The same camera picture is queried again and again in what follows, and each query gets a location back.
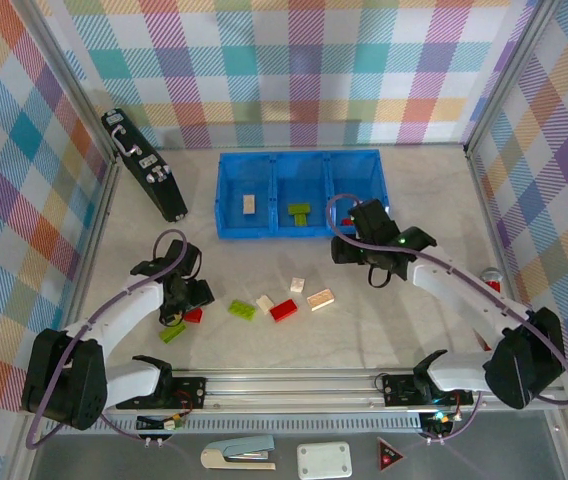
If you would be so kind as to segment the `blue three-compartment bin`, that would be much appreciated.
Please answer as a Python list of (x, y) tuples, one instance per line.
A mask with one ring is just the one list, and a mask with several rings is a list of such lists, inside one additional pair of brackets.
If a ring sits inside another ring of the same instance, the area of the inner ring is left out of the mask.
[[(256, 213), (243, 214), (253, 194)], [(327, 202), (338, 194), (391, 202), (377, 150), (223, 153), (218, 163), (215, 218), (221, 239), (323, 238), (333, 235)], [(309, 203), (307, 226), (296, 227), (288, 205)]]

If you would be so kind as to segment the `red glitter tube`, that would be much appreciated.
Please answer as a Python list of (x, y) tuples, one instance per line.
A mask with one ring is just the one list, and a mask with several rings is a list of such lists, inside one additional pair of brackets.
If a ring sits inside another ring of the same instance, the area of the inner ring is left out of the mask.
[(493, 290), (500, 292), (502, 290), (503, 275), (501, 271), (495, 267), (488, 267), (480, 274), (480, 279)]

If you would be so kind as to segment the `small circuit board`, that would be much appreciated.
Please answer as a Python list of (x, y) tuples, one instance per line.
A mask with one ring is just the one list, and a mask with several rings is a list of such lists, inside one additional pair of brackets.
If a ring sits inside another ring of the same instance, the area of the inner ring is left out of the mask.
[(135, 428), (137, 430), (168, 430), (174, 431), (184, 426), (187, 414), (175, 414), (172, 416), (148, 416), (138, 415)]
[(446, 437), (453, 431), (455, 418), (443, 412), (421, 413), (422, 434), (426, 437)]

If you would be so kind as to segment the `black hard case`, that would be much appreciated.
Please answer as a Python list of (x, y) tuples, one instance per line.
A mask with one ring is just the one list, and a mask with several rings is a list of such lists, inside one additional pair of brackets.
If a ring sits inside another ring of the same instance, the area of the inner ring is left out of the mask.
[(188, 214), (172, 169), (121, 109), (108, 110), (101, 122), (116, 152), (167, 222)]

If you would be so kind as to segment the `grey and cream stapler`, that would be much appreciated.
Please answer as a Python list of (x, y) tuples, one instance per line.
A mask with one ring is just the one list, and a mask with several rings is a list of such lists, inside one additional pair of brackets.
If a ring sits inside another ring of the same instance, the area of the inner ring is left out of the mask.
[(272, 435), (220, 440), (203, 449), (200, 461), (206, 469), (275, 471), (275, 463), (269, 460), (274, 449)]

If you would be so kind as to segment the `grey metal shelf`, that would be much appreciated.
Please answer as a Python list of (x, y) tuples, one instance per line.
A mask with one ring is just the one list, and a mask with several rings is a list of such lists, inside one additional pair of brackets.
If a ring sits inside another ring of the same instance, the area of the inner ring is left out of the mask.
[[(206, 469), (204, 447), (223, 433), (180, 434), (167, 445), (100, 430), (55, 435), (36, 451), (14, 480), (300, 480), (297, 447), (303, 443), (349, 444), (353, 474), (346, 480), (568, 480), (564, 427), (541, 411), (480, 413), (470, 427), (443, 443), (427, 444), (415, 433), (345, 429), (282, 432), (270, 455), (275, 471)], [(379, 470), (377, 438), (405, 458)]]

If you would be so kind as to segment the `white rectangular plastic plate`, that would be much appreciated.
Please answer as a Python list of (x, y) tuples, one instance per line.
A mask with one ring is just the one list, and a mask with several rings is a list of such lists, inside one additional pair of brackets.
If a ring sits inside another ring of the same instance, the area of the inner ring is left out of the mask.
[(297, 471), (300, 480), (332, 480), (353, 474), (347, 442), (300, 444), (297, 447)]

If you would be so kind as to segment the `red triangular sign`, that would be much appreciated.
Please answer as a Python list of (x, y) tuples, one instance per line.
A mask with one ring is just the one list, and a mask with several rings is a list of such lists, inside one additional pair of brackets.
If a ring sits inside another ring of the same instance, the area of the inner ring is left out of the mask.
[(405, 456), (381, 437), (377, 438), (379, 470), (385, 471), (389, 467), (403, 460)]

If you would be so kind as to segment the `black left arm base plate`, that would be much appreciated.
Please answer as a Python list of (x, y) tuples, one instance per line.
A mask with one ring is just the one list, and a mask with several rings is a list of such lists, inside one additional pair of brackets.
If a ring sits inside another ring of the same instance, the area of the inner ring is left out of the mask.
[(205, 377), (166, 377), (156, 390), (118, 403), (118, 410), (192, 410), (202, 409), (206, 396)]

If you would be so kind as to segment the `aluminium frame side rail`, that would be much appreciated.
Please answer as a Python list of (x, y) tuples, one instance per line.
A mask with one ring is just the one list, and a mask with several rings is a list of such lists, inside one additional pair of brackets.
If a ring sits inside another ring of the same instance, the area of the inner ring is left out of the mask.
[(116, 163), (110, 164), (106, 169), (104, 183), (97, 198), (88, 236), (83, 243), (84, 250), (78, 264), (77, 279), (74, 281), (72, 295), (70, 296), (63, 320), (61, 321), (63, 327), (74, 323), (81, 317), (83, 304), (90, 286), (93, 268), (98, 254), (98, 248), (106, 228), (120, 172), (121, 168)]
[(505, 250), (503, 248), (501, 237), (499, 236), (496, 224), (493, 222), (493, 216), (488, 202), (488, 197), (483, 189), (482, 182), (480, 180), (480, 174), (477, 170), (476, 162), (474, 159), (473, 152), (468, 150), (464, 151), (465, 159), (470, 171), (471, 179), (475, 187), (476, 194), (479, 199), (480, 208), (482, 210), (482, 215), (488, 230), (489, 241), (491, 244), (492, 251), (495, 256), (496, 268), (502, 274), (502, 285), (501, 292), (504, 296), (511, 300), (522, 303), (526, 307), (531, 307), (531, 305), (524, 301), (514, 282), (514, 277), (509, 269), (507, 262)]

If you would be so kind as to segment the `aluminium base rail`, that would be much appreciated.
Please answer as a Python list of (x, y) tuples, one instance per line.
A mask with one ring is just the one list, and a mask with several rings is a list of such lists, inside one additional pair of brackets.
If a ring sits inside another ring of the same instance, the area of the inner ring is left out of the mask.
[[(444, 390), (470, 391), (474, 403), (470, 406), (391, 406), (386, 407), (383, 395), (375, 388), (374, 380), (381, 373), (408, 374), (409, 370), (370, 369), (226, 369), (172, 371), (174, 377), (205, 377), (206, 396), (197, 414), (290, 414), (290, 413), (347, 413), (347, 412), (468, 412), (473, 406), (501, 410), (504, 405), (486, 388), (454, 387)], [(171, 413), (179, 410), (118, 410), (106, 412)]]

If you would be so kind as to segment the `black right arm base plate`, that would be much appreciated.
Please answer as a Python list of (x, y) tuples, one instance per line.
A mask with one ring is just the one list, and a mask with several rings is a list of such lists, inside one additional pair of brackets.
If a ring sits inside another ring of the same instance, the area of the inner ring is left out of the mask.
[(430, 380), (408, 374), (381, 373), (374, 380), (386, 407), (391, 406), (470, 406), (470, 391), (442, 391)]

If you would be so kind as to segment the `aluminium frame post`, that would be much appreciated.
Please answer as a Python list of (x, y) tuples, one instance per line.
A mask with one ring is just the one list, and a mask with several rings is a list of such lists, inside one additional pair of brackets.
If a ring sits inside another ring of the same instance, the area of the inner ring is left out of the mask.
[(483, 108), (479, 111), (477, 119), (473, 123), (473, 129), (466, 136), (463, 144), (468, 160), (473, 158), (477, 147), (489, 133), (492, 124), (499, 114), (499, 110), (505, 103), (511, 89), (519, 80), (546, 26), (553, 18), (560, 4), (561, 0), (536, 0), (527, 22), (523, 25), (518, 35), (517, 41), (510, 48), (505, 59), (498, 60), (498, 63), (502, 64), (503, 68), (493, 82)]
[(48, 22), (36, 1), (12, 0), (12, 2), (45, 57), (51, 71), (68, 95), (71, 104), (94, 140), (97, 149), (109, 164), (116, 164), (117, 159), (113, 153), (110, 139), (105, 134), (89, 97), (68, 63), (63, 49), (50, 30)]

